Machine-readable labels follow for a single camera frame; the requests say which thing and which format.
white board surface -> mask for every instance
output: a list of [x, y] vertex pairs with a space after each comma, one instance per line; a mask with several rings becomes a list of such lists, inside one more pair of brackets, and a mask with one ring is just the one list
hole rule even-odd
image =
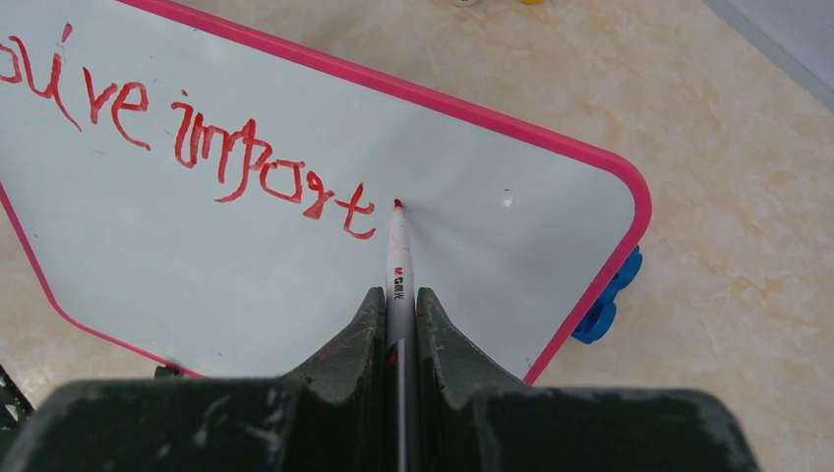
[[[155, 13], [115, 0], [0, 0], [4, 204], [58, 311], [100, 335], [203, 375], [287, 372], [384, 284], [387, 223], [399, 197], [417, 286], [432, 287], [452, 322], [523, 378], [645, 230], [645, 184], [611, 154], [427, 90], [411, 88], [417, 98], [409, 101], [363, 87], [354, 82], [370, 78], [394, 94], [410, 86], [167, 2], [131, 3]], [[56, 53], [66, 115], [55, 96], [42, 96]], [[145, 88], [147, 110], [141, 87], [129, 83]], [[90, 102], [110, 84], [93, 124]], [[195, 116], [185, 120], [175, 102]], [[219, 182], [220, 134], [208, 158], [198, 136], [193, 167], [177, 159], [183, 128], [188, 161], [198, 112], [230, 133], [257, 123], [247, 135], [250, 167], [239, 139]], [[284, 199], [262, 188], [265, 144], [266, 164], [282, 160], [267, 187]], [[291, 164], [300, 161], [303, 168]], [[244, 175], [242, 194], [218, 202], [240, 193]], [[357, 206], [375, 209], [355, 212], [348, 229], [376, 228], [368, 239], [343, 229], [360, 184]], [[308, 208], [318, 187], [334, 196], [315, 219]]]

blue plastic toy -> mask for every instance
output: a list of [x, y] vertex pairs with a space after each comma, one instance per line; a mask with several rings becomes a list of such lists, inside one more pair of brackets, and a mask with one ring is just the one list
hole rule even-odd
[[614, 304], [614, 299], [620, 290], [628, 287], [628, 285], [637, 277], [640, 267], [643, 265], [643, 255], [640, 254], [640, 247], [637, 246], [625, 260], [620, 270], [614, 274], [608, 286], [602, 291], [597, 301], [585, 314], [582, 321], [573, 330], [572, 336], [580, 342], [590, 344], [599, 340], [606, 332], [611, 324], [614, 322], [614, 316], [617, 314], [617, 305]]

floor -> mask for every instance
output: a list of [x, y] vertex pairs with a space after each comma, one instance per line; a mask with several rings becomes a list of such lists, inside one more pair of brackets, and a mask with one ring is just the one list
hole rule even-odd
[[[540, 385], [686, 386], [764, 470], [834, 464], [834, 115], [694, 0], [188, 0], [607, 148], [652, 190], [644, 269], [601, 341]], [[50, 308], [0, 222], [0, 363], [35, 404], [154, 363]]]

